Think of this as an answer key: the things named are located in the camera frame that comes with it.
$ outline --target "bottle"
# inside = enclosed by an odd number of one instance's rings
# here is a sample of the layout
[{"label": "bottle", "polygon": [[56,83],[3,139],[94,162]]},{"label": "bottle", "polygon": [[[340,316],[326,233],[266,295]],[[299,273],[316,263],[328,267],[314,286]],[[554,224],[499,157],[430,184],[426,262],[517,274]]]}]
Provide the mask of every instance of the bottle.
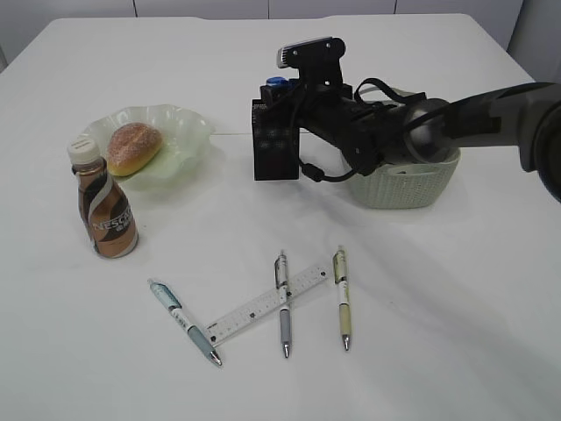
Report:
[{"label": "bottle", "polygon": [[138,242],[131,206],[107,171],[97,143],[77,139],[70,142],[67,151],[79,183],[78,209],[92,246],[103,257],[130,253]]}]

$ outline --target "pen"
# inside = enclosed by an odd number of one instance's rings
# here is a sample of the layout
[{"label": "pen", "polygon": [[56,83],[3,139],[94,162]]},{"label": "pen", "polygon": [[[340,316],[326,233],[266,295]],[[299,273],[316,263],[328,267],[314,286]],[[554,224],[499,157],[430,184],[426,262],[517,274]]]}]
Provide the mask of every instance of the pen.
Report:
[{"label": "pen", "polygon": [[279,299],[283,304],[280,307],[280,344],[285,358],[290,355],[292,345],[292,332],[290,328],[290,307],[287,304],[288,291],[288,264],[284,251],[280,251],[279,258],[274,263],[274,280],[279,291]]},{"label": "pen", "polygon": [[173,316],[178,325],[187,333],[204,356],[207,357],[210,362],[221,367],[222,361],[218,356],[217,350],[214,349],[210,342],[204,337],[201,330],[189,322],[187,316],[181,311],[181,304],[177,298],[175,298],[174,294],[172,294],[172,291],[157,279],[149,279],[148,285],[150,285],[150,290],[156,298],[167,308],[169,314]]},{"label": "pen", "polygon": [[343,246],[333,256],[335,283],[339,289],[339,330],[345,351],[351,346],[351,306],[349,304],[349,281],[347,279],[347,258]]}]

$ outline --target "ruler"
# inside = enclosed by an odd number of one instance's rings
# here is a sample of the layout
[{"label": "ruler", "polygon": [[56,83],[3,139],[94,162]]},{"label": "ruler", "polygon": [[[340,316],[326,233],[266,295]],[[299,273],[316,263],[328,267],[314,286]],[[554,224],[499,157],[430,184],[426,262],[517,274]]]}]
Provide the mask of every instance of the ruler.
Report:
[{"label": "ruler", "polygon": [[[298,296],[332,276],[330,260],[312,265],[293,276],[288,280],[288,302],[292,303]],[[205,334],[212,345],[220,345],[267,314],[278,310],[281,305],[278,291],[273,288],[208,325]]]}]

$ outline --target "nescafe logo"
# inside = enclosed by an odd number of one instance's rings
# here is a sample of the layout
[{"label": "nescafe logo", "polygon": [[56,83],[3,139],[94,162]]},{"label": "nescafe logo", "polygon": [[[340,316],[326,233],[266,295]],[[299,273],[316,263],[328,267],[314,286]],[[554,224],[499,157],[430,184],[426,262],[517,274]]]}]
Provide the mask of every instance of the nescafe logo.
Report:
[{"label": "nescafe logo", "polygon": [[108,231],[108,230],[115,230],[115,231],[122,231],[132,221],[132,212],[131,206],[127,206],[123,213],[121,213],[118,217],[110,219],[109,221],[103,221],[98,223],[92,223],[95,231]]}]

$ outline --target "gray pen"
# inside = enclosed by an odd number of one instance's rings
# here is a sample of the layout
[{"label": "gray pen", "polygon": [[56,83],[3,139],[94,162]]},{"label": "gray pen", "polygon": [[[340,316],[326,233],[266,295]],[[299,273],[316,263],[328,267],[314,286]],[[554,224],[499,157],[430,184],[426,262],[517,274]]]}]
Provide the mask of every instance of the gray pen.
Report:
[{"label": "gray pen", "polygon": [[292,346],[292,332],[290,327],[290,307],[288,307],[287,299],[290,292],[288,291],[288,264],[287,256],[284,251],[280,251],[279,258],[274,263],[274,280],[277,290],[279,291],[280,307],[280,344],[285,358],[290,355],[290,347]]},{"label": "gray pen", "polygon": [[204,337],[201,330],[193,325],[187,319],[187,316],[181,311],[181,304],[175,298],[172,291],[164,285],[161,281],[157,279],[149,279],[148,285],[150,285],[150,290],[158,298],[158,300],[167,308],[169,314],[171,314],[179,326],[187,333],[191,340],[197,345],[205,357],[207,357],[211,362],[217,366],[222,366],[222,361],[218,357],[217,350],[210,344],[210,342]]}]

